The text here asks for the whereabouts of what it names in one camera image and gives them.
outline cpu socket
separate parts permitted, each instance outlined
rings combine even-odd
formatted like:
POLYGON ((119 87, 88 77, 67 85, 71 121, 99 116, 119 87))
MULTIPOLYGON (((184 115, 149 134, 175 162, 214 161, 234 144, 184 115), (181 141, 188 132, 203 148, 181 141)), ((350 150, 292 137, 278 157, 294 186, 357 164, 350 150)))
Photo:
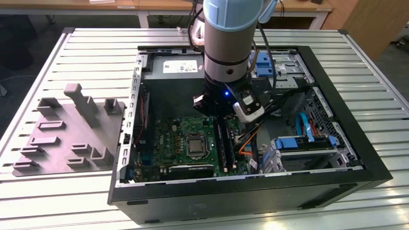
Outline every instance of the cpu socket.
POLYGON ((187 135, 187 156, 191 158, 200 159, 205 153, 205 136, 197 134, 187 135))

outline green circuit board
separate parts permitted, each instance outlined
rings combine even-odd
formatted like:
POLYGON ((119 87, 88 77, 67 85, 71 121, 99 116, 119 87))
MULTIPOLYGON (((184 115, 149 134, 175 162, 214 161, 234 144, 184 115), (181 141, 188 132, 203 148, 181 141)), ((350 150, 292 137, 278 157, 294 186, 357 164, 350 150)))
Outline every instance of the green circuit board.
MULTIPOLYGON (((238 120, 228 122, 230 135, 240 135, 238 120)), ((237 168, 225 172, 220 169, 218 154, 216 146, 213 118, 176 118, 157 119, 155 127, 155 146, 149 156, 152 164, 143 169, 144 181, 159 181, 159 168, 176 165, 205 165, 214 166, 213 177, 244 175, 248 173, 248 163, 238 161, 237 168), (188 155, 188 141, 192 138, 201 138, 205 144, 205 153, 201 157, 188 155)))

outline workbench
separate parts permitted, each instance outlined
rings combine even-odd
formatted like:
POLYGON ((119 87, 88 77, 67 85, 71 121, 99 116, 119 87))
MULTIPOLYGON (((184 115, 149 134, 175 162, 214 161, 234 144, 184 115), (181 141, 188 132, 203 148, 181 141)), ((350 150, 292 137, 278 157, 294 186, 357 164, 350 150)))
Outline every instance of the workbench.
MULTIPOLYGON (((310 29, 320 29, 332 5, 310 1, 285 0, 285 17, 313 18, 310 29)), ((0 0, 0 14, 40 15, 136 15, 141 28, 149 28, 149 15, 189 15, 192 3, 183 0, 116 0, 109 4, 89 4, 88 0, 0 0)), ((281 4, 272 17, 280 16, 281 4)))
MULTIPOLYGON (((268 30, 272 46, 310 46, 366 133, 393 179, 325 208, 169 222, 156 229, 358 229, 409 224, 409 104, 357 47, 338 31, 268 30)), ((256 32, 257 45, 262 39, 256 32)), ((63 33, 0 141, 0 229, 131 229, 140 227, 107 205, 111 172, 15 177, 35 122, 39 99, 80 83, 95 102, 117 97, 129 104, 137 47, 188 45, 176 29, 75 29, 63 33)))

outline power supply label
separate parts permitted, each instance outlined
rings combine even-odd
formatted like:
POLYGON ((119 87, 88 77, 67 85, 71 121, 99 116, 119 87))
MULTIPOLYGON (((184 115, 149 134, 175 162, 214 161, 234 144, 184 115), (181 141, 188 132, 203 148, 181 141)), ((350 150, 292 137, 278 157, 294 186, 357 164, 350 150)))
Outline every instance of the power supply label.
POLYGON ((196 60, 165 61, 164 73, 197 73, 197 61, 196 60))

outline aluminum work surface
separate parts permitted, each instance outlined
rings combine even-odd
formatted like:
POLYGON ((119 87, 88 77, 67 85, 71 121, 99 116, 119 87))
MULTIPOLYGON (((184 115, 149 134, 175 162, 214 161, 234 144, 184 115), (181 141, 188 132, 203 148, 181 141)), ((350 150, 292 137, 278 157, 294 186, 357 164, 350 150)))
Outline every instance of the aluminum work surface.
MULTIPOLYGON (((11 164, 40 113, 37 100, 80 83, 96 102, 129 103, 137 46, 187 45, 175 29, 76 29, 63 34, 0 141, 0 229, 361 229, 409 227, 408 103, 348 36, 268 30, 270 45, 310 46, 393 179, 325 208, 139 226, 107 205, 111 171, 15 177, 11 164)), ((262 38, 256 32, 256 42, 262 38)))

